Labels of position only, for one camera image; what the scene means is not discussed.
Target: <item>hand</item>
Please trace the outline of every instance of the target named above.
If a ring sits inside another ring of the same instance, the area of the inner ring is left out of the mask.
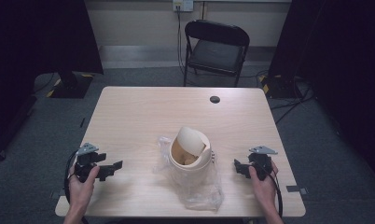
[[[94,191],[95,177],[100,171],[99,166],[94,166],[89,173],[86,182],[81,183],[77,179],[75,173],[75,166],[69,169],[69,191],[70,191],[70,206],[67,215],[65,216],[65,223],[80,223],[80,219],[86,213],[89,205],[91,195]]]
[[[278,173],[278,168],[273,161],[271,161],[271,165],[273,170],[271,176],[275,179],[275,175]],[[249,174],[251,175],[255,197],[263,210],[267,222],[269,224],[284,223],[275,208],[275,186],[272,180],[266,176],[263,181],[260,181],[257,178],[257,171],[253,166],[249,166]]]

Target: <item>light wood surface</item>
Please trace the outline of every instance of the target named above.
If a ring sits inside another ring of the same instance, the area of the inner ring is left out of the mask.
[[[218,96],[220,103],[210,102]],[[175,138],[182,126],[204,133],[217,156],[225,199],[217,212],[188,210],[163,175],[158,138]],[[102,164],[123,160],[123,168],[105,182],[95,183],[86,216],[96,217],[261,217],[250,179],[236,174],[233,160],[248,163],[248,148],[267,146],[285,217],[301,217],[305,207],[295,186],[285,150],[261,89],[107,87],[92,115],[82,145],[90,142],[106,153]],[[61,197],[56,214],[65,216],[68,202]]]

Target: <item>clear plastic wrap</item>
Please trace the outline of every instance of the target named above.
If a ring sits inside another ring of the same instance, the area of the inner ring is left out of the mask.
[[[173,139],[159,138],[160,162],[154,167],[156,174],[167,177],[175,193],[187,209],[217,211],[223,202],[220,175],[216,170],[216,156],[212,150],[208,165],[198,171],[188,172],[178,169],[170,160]]]

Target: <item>black folding chair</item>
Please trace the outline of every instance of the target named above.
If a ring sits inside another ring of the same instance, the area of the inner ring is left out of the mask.
[[[212,21],[191,21],[185,27],[187,53],[184,86],[187,85],[188,67],[228,76],[236,76],[237,87],[240,73],[249,47],[249,35],[240,27]],[[193,48],[190,39],[198,39]]]

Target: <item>chair seat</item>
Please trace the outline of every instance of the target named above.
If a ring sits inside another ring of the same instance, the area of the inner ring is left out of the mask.
[[[223,69],[236,73],[239,69],[243,47],[199,40],[190,58],[189,65]]]

